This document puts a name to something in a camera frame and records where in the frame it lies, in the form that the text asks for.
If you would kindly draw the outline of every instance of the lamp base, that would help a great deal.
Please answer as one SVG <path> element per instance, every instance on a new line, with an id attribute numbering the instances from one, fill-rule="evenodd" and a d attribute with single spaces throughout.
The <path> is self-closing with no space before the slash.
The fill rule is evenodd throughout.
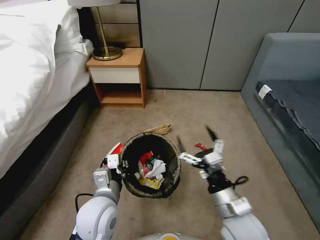
<path id="1" fill-rule="evenodd" d="M 108 56 L 106 55 L 106 51 L 104 50 L 103 47 L 95 49 L 92 53 L 92 56 L 94 59 L 100 60 L 100 61 L 109 61 L 122 56 L 121 48 L 108 46 L 108 50 L 109 50 Z"/>

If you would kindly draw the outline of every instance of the gray wall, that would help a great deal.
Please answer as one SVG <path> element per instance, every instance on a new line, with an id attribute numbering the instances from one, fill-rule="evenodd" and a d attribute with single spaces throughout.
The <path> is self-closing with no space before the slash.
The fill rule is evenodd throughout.
<path id="1" fill-rule="evenodd" d="M 148 85 L 199 89 L 218 0 L 140 0 Z"/>
<path id="2" fill-rule="evenodd" d="M 302 0 L 221 0 L 201 89 L 241 90 L 264 35 L 286 32 Z"/>
<path id="3" fill-rule="evenodd" d="M 320 32 L 320 0 L 305 0 L 289 32 Z"/>

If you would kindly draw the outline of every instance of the floor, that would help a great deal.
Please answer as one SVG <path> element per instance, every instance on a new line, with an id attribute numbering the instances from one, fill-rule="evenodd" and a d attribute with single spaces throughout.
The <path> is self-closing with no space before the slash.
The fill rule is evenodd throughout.
<path id="1" fill-rule="evenodd" d="M 145 109 L 96 109 L 89 118 L 58 185 L 39 209 L 21 239 L 68 239 L 75 224 L 74 197 L 93 193 L 92 173 L 119 141 L 145 129 L 173 124 L 166 135 L 176 144 L 180 135 L 190 153 L 211 141 L 208 124 L 225 140 L 224 166 L 229 179 L 247 175 L 236 191 L 248 198 L 255 216 L 272 240 L 320 239 L 296 192 L 263 138 L 240 93 L 148 91 Z M 80 199 L 80 204 L 87 201 Z M 155 232 L 179 232 L 201 239 L 220 239 L 222 221 L 215 213 L 207 183 L 198 170 L 183 163 L 181 182 L 167 199 L 145 199 L 122 188 L 119 222 L 113 239 L 134 239 Z"/>

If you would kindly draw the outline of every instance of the bed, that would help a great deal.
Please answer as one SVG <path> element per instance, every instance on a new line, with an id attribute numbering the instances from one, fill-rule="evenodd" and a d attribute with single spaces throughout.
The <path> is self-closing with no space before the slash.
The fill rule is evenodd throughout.
<path id="1" fill-rule="evenodd" d="M 265 36 L 241 96 L 320 231 L 320 34 Z"/>
<path id="2" fill-rule="evenodd" d="M 66 0 L 0 9 L 0 239 L 58 182 L 90 112 L 93 46 Z"/>

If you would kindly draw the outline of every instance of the yellow wrapper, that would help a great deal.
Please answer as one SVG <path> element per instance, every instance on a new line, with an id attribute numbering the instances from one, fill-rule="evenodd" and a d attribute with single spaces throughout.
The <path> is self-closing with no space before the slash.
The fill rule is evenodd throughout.
<path id="1" fill-rule="evenodd" d="M 164 181 L 164 178 L 161 178 L 161 179 L 149 179 L 149 178 L 146 178 L 146 177 L 140 177 L 139 178 L 139 183 L 143 186 L 148 186 L 148 187 L 151 187 L 151 188 L 154 188 L 154 189 L 159 189 L 160 186 L 161 186 L 161 183 Z"/>

